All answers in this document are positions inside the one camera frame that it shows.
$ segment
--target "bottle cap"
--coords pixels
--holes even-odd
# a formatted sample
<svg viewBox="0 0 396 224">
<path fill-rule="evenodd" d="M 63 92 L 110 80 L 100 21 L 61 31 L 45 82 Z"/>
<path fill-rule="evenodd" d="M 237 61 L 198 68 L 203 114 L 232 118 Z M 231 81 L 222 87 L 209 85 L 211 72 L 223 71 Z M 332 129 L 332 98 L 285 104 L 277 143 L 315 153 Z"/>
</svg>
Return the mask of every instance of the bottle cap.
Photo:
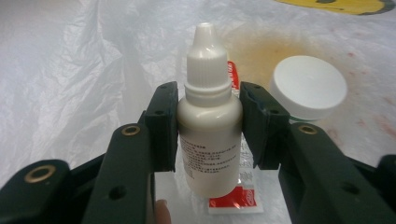
<svg viewBox="0 0 396 224">
<path fill-rule="evenodd" d="M 212 23 L 196 26 L 194 41 L 187 54 L 185 88 L 187 100 L 199 106 L 220 105 L 231 96 L 227 50 Z"/>
<path fill-rule="evenodd" d="M 293 56 L 276 66 L 270 93 L 293 119 L 323 119 L 344 101 L 347 83 L 331 64 L 310 56 Z"/>
</svg>

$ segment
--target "plastic sheet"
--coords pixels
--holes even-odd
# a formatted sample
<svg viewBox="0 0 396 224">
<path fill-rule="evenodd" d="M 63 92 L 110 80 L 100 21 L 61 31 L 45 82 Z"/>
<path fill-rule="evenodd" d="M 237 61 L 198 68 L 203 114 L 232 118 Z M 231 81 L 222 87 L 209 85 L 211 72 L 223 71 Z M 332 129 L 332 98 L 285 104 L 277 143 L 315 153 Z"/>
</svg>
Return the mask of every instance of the plastic sheet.
<svg viewBox="0 0 396 224">
<path fill-rule="evenodd" d="M 276 1 L 2 1 L 0 186 L 22 167 L 76 167 L 136 122 L 155 88 L 184 94 L 195 25 L 215 23 L 241 80 L 268 87 L 276 64 L 305 54 L 346 78 L 348 96 L 315 123 L 349 157 L 376 165 L 396 145 L 396 11 L 339 14 Z M 290 223 L 276 172 L 255 170 L 262 214 L 207 213 L 177 171 L 157 174 L 174 223 Z"/>
</svg>

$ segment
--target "bottle label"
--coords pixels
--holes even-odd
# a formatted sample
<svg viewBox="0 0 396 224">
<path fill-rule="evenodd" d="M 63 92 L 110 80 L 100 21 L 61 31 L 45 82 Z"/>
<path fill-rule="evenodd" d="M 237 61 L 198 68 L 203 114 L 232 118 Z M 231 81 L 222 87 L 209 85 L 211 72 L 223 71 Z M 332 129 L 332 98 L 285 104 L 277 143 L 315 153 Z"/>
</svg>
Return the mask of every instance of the bottle label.
<svg viewBox="0 0 396 224">
<path fill-rule="evenodd" d="M 192 179 L 195 172 L 201 174 L 218 174 L 223 170 L 233 166 L 239 153 L 239 146 L 231 143 L 222 149 L 213 148 L 202 144 L 194 144 L 191 141 L 180 137 L 181 148 L 183 149 L 183 161 L 186 174 Z"/>
<path fill-rule="evenodd" d="M 209 199 L 209 214 L 261 213 L 262 202 L 255 189 L 257 186 L 253 175 L 253 155 L 242 135 L 238 184 L 231 193 Z"/>
</svg>

